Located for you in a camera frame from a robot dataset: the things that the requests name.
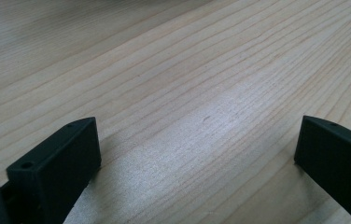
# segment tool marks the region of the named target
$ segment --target table surface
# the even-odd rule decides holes
[[[351,129],[351,1],[0,1],[0,184],[97,118],[65,223],[351,223],[294,165],[303,115]]]

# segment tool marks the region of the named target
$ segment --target small hole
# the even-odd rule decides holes
[[[22,168],[22,169],[29,169],[29,168],[31,168],[33,165],[34,165],[34,164],[33,164],[32,162],[28,161],[28,162],[25,162],[24,164],[22,164],[22,165],[21,165],[21,168]]]

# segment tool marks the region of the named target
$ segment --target light wood surface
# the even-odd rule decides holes
[[[351,223],[293,163],[303,115],[351,129],[351,1],[0,1],[0,183],[98,121],[66,223]]]

